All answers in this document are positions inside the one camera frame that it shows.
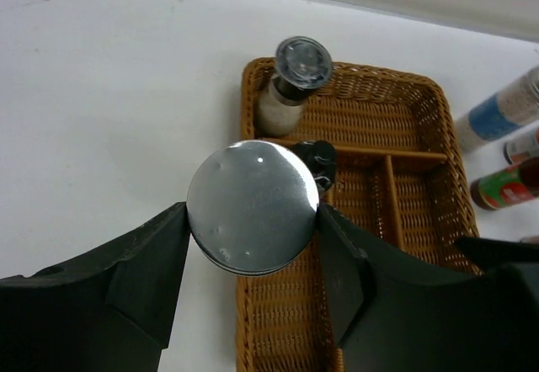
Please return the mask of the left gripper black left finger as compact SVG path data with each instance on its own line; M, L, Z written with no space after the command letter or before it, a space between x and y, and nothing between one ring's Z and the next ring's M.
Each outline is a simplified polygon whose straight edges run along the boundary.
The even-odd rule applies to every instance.
M155 371L189 246L185 203L84 254L1 281L4 371Z

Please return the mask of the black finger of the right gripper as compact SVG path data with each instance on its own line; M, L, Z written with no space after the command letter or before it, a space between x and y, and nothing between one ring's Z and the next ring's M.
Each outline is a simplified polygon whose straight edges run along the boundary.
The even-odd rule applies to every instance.
M464 236L456 240L456 248L483 274L511 266L538 275L537 244Z

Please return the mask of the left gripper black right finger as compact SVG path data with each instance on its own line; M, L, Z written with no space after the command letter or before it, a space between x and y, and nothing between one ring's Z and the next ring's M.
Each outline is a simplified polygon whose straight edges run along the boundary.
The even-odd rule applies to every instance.
M334 340L348 371L535 371L538 275L426 263L330 205L318 244Z

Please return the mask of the yellow-cap red sauce bottle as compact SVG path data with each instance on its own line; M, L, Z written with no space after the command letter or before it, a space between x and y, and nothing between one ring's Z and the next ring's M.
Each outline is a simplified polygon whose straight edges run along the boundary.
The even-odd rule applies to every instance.
M473 202L485 210L501 210L538 198L538 158L511 165L472 182Z

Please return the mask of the silver-lid salt shaker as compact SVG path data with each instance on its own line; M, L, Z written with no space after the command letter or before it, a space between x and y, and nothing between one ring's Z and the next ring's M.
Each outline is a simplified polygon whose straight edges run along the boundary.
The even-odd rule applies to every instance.
M303 160L268 141L239 141L212 153L192 178L189 228L201 251L227 272L265 276L311 241L320 203Z
M454 122L461 151L469 153L538 120L538 66Z

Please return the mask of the clear-lid white spice jar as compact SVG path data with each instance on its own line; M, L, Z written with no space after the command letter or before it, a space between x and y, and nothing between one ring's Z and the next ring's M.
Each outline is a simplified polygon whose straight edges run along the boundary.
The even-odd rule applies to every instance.
M255 104L255 125L270 137L289 135L302 118L308 98L333 73L328 50L306 36L293 36L275 51L274 74Z

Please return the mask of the far red-label spice jar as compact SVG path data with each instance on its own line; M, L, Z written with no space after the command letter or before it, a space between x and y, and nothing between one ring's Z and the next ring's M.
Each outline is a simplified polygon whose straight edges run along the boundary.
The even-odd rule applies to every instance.
M504 144L504 158L509 165L538 157L539 129L529 130Z

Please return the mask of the brown wicker tray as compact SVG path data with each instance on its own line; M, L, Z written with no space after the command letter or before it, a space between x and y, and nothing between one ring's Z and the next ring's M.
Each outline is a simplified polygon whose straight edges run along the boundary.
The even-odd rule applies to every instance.
M282 146L325 140L337 152L328 204L427 263L478 269L454 247L476 236L449 105L433 80L346 62L315 92ZM281 271L237 279L240 371L341 371L330 331L318 245Z

